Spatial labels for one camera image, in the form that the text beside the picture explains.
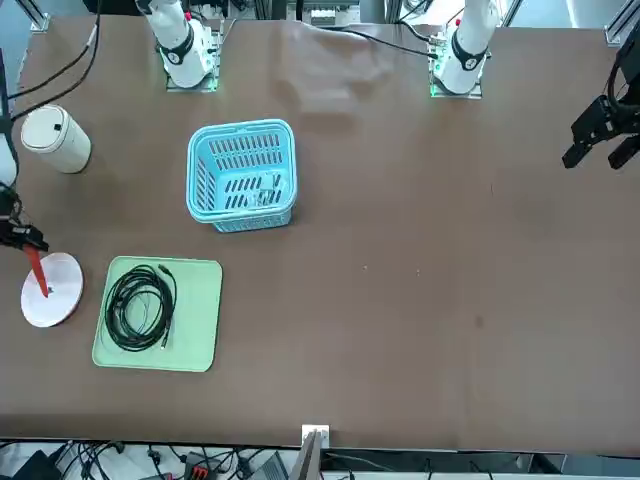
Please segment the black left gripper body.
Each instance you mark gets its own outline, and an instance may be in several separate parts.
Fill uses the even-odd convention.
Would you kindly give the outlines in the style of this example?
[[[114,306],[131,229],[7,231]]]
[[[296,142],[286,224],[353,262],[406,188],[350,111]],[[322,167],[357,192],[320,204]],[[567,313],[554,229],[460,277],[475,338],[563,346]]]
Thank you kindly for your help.
[[[621,46],[618,66],[627,84],[627,91],[621,97],[622,104],[639,103],[639,36],[629,35]]]

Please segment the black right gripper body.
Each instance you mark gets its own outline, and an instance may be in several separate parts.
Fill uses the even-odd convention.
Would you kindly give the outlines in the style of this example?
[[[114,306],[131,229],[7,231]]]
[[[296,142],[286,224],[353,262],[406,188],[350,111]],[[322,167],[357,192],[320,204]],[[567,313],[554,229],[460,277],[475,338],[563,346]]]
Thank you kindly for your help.
[[[6,185],[1,185],[1,227],[23,227],[21,220],[22,201],[16,191]]]

